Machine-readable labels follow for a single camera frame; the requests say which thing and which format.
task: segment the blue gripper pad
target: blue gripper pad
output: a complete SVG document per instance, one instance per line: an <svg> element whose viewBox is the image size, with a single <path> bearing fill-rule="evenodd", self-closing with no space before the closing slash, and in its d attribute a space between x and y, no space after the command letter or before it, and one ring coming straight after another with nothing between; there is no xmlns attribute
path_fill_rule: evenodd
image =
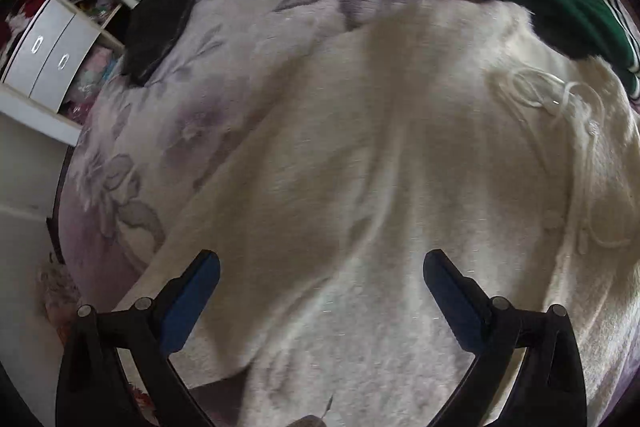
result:
<svg viewBox="0 0 640 427"><path fill-rule="evenodd" d="M489 298L473 279L463 277L442 250L424 256L422 275L460 347L480 353L491 318Z"/></svg>
<svg viewBox="0 0 640 427"><path fill-rule="evenodd" d="M164 355L184 347L219 280L220 260L215 253L206 250L200 252L182 277L176 280L182 285L181 291L160 322L158 341Z"/></svg>

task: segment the fluffy cream fabric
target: fluffy cream fabric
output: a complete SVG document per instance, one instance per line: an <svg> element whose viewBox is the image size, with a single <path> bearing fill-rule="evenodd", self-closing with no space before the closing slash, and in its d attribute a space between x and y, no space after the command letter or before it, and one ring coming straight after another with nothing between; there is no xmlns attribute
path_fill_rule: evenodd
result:
<svg viewBox="0 0 640 427"><path fill-rule="evenodd" d="M552 51L513 4L433 0L265 75L266 117L121 303L219 254L172 356L187 385L251 363L242 426L332 396L348 427L426 425L471 360L422 280L442 248L490 296L567 307L595 425L638 323L639 139L610 68Z"/></svg>

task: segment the white cloth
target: white cloth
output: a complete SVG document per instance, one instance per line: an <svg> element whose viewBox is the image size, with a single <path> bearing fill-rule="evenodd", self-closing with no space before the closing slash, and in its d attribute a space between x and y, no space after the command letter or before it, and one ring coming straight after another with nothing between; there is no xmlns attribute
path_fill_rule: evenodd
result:
<svg viewBox="0 0 640 427"><path fill-rule="evenodd" d="M266 117L120 306L217 252L220 285L172 355L185 383L251 363L241 426L332 396L347 427L426 425L471 360L422 279L442 248L490 296L568 309L595 425L638 323L640 142L611 69L552 51L516 5L433 0L264 75Z"/></svg>

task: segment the oval drawer handle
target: oval drawer handle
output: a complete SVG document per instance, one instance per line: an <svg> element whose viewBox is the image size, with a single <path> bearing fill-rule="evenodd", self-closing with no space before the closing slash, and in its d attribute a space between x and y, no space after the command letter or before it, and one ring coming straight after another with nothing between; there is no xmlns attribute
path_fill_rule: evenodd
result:
<svg viewBox="0 0 640 427"><path fill-rule="evenodd" d="M42 35L40 35L36 41L33 43L33 47L31 48L31 53L35 53L40 49L40 45L42 44L42 41L44 40L44 37Z"/></svg>
<svg viewBox="0 0 640 427"><path fill-rule="evenodd" d="M58 63L58 69L61 70L62 68L64 68L66 66L66 62L69 60L69 54L65 53L64 55L62 55L62 58L60 58L60 61Z"/></svg>

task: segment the silver screw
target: silver screw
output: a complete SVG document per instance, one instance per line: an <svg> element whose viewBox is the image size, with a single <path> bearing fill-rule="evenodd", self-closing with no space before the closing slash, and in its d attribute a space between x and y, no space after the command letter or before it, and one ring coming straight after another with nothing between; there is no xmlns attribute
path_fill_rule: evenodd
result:
<svg viewBox="0 0 640 427"><path fill-rule="evenodd" d="M86 317L91 313L91 306L84 304L78 308L78 317Z"/></svg>
<svg viewBox="0 0 640 427"><path fill-rule="evenodd" d="M494 305L494 308L499 310L506 310L511 306L511 303L504 297L494 297L491 299L491 304Z"/></svg>
<svg viewBox="0 0 640 427"><path fill-rule="evenodd" d="M151 304L153 304L153 301L149 297L141 297L135 302L135 304L133 304L133 306L137 310L143 311L151 308Z"/></svg>
<svg viewBox="0 0 640 427"><path fill-rule="evenodd" d="M553 311L558 317L564 317L566 315L564 306L561 306L560 304L554 304L551 306L551 311Z"/></svg>

